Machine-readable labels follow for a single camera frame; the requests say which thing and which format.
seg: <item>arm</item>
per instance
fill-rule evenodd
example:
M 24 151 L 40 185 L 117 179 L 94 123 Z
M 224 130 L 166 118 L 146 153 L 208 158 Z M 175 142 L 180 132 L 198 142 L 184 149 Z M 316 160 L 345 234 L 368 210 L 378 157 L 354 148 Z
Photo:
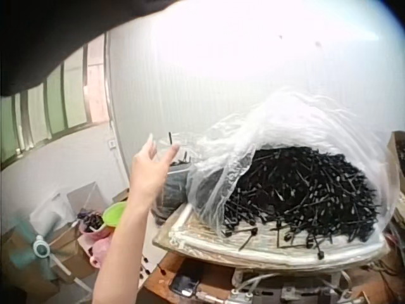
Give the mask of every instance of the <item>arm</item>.
M 156 144 L 149 136 L 135 155 L 127 207 L 97 277 L 93 304 L 135 303 L 147 214 L 162 190 L 177 151 L 178 146 L 172 146 L 161 161 L 152 161 L 156 155 Z

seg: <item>smartphone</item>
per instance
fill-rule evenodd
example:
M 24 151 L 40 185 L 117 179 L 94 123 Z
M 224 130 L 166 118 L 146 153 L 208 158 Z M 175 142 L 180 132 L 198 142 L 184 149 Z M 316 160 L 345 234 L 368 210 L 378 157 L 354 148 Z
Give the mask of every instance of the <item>smartphone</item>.
M 204 264 L 202 262 L 191 258 L 185 259 L 170 283 L 169 289 L 180 296 L 191 298 L 196 294 L 203 270 Z

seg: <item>window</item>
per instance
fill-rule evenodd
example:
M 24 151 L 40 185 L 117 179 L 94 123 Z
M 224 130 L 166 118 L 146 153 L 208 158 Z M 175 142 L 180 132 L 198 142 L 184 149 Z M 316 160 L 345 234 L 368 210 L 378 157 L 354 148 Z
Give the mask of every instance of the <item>window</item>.
M 109 121 L 101 35 L 37 87 L 1 98 L 1 169 L 31 149 Z

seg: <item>hand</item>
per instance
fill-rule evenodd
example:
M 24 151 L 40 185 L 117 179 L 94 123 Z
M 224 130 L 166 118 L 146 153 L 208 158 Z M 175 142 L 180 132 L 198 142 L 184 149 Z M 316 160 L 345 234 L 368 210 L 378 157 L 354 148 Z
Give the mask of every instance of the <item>hand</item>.
M 149 209 L 165 184 L 170 164 L 178 149 L 178 145 L 173 145 L 160 161 L 153 160 L 157 150 L 151 134 L 142 149 L 134 156 L 130 195 L 137 198 L 137 204 L 146 204 L 145 207 Z

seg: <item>finger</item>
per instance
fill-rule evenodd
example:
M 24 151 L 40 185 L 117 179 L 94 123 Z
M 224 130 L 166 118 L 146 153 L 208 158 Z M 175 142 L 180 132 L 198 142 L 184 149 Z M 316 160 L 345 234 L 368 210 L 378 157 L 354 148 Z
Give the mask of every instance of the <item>finger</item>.
M 179 149 L 180 146 L 177 144 L 171 146 L 169 150 L 166 152 L 166 154 L 163 156 L 162 162 L 170 166 Z
M 143 145 L 142 149 L 140 149 L 139 154 L 148 155 L 152 144 L 153 144 L 153 135 L 152 133 L 150 133 L 149 137 L 147 138 L 147 141 Z
M 156 142 L 153 142 L 152 146 L 151 146 L 151 149 L 149 150 L 149 157 L 151 159 L 153 159 L 157 152 L 158 152 L 158 149 L 157 149 L 157 146 L 156 146 Z

